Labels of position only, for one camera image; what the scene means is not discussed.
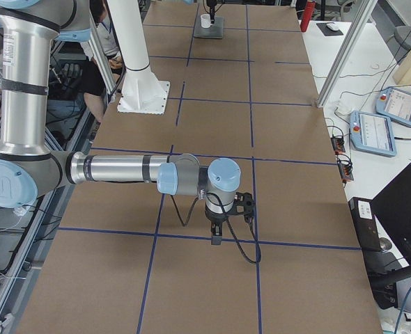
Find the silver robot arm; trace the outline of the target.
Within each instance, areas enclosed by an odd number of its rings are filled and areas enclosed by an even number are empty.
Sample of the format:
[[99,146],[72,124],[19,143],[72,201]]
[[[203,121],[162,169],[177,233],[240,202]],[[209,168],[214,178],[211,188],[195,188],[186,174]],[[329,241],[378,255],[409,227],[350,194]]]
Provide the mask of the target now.
[[36,198],[82,182],[154,183],[164,194],[205,200],[211,242],[242,203],[240,168],[228,158],[202,166],[190,154],[86,155],[45,146],[52,41],[65,33],[88,40],[87,1],[0,1],[3,27],[0,207],[31,205]]

